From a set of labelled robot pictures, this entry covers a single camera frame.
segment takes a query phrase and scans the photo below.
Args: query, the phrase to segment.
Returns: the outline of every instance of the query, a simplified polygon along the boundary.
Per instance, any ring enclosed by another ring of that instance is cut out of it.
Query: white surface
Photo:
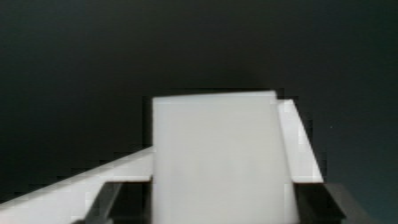
[[[145,181],[150,149],[81,173],[0,206],[0,224],[70,224],[85,217],[106,181]]]
[[[278,103],[278,117],[293,182],[321,183],[319,167],[293,100]]]
[[[298,223],[273,92],[159,97],[152,110],[152,223]]]
[[[241,100],[252,96],[268,97],[271,99],[269,100],[271,105],[275,105],[271,92],[216,94],[216,96],[218,97],[239,96],[239,98],[245,97],[241,98]],[[197,104],[198,102],[197,101],[186,102],[184,97],[172,97],[172,98],[161,98],[161,99],[163,100],[168,99],[170,100],[168,103],[177,103],[177,104],[186,103],[188,105],[198,106]],[[285,146],[284,150],[287,153],[287,164],[289,164],[287,167],[289,167],[291,180],[294,182],[323,182],[293,101],[289,100],[278,101],[277,107],[278,107],[282,139],[284,139],[284,146]],[[227,113],[223,115],[229,116],[229,118],[232,118],[236,115],[230,115],[229,113],[230,111],[227,110]],[[237,136],[236,138],[232,138],[230,144],[236,141],[239,141]],[[250,181],[250,178],[259,174],[259,171],[255,169],[253,170],[250,169],[248,162],[237,161],[236,163],[230,155],[229,156],[227,154],[220,155],[220,153],[216,152],[213,154],[211,151],[206,154],[206,158],[207,157],[213,157],[211,160],[214,163],[211,164],[211,166],[216,167],[216,163],[225,163],[223,169],[229,168],[227,166],[232,166],[232,168],[225,170],[225,175],[220,173],[220,171],[216,171],[218,177],[213,176],[213,178],[223,178],[223,176],[232,177],[230,175],[230,171],[232,171],[232,172],[239,172],[241,174],[245,173],[246,175],[243,175],[241,178],[245,178],[246,181]],[[1,204],[0,205],[0,224],[37,224],[37,223],[70,224],[72,221],[76,221],[78,219],[85,217],[85,213],[88,211],[88,207],[92,205],[92,201],[94,201],[102,183],[106,181],[149,180],[150,174],[152,174],[152,152],[150,152],[150,149],[145,149],[143,151],[136,152],[134,154],[131,154],[129,156],[126,156],[113,162],[110,162],[106,165],[92,169],[88,172],[85,172],[83,174],[70,177],[67,180],[63,180],[56,184],[53,184],[49,187],[42,188],[38,191],[31,192],[22,197],[15,198],[5,204]],[[289,205],[289,203],[293,203],[291,202],[293,192],[291,192],[289,184],[285,186],[287,187],[280,189],[284,190],[285,205]],[[200,186],[197,185],[198,190],[200,188],[206,189],[207,187],[209,187],[207,182],[206,183],[202,182]]]

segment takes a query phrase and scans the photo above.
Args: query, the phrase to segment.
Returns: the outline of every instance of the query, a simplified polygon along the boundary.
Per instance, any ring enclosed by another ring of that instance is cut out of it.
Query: white panel
[[[159,97],[152,123],[152,223],[298,223],[273,92]]]
[[[278,117],[293,182],[321,183],[319,167],[291,100],[278,103]]]
[[[42,188],[0,206],[1,224],[70,224],[85,217],[106,181],[147,181],[150,149]]]

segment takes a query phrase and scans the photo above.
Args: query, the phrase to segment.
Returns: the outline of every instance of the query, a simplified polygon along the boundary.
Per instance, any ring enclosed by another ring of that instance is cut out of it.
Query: black background
[[[142,96],[271,88],[326,181],[396,223],[396,34],[394,0],[0,0],[1,201],[149,144]]]

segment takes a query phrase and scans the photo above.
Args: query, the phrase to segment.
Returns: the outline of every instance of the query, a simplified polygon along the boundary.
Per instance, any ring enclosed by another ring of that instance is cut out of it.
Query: white rectangular block
[[[152,103],[152,224],[298,223],[273,92]]]

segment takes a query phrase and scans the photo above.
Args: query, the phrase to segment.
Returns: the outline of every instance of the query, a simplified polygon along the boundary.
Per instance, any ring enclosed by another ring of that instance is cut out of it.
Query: dark wall
[[[273,88],[326,181],[396,223],[396,11],[392,0],[0,0],[1,201],[143,147],[142,96]]]

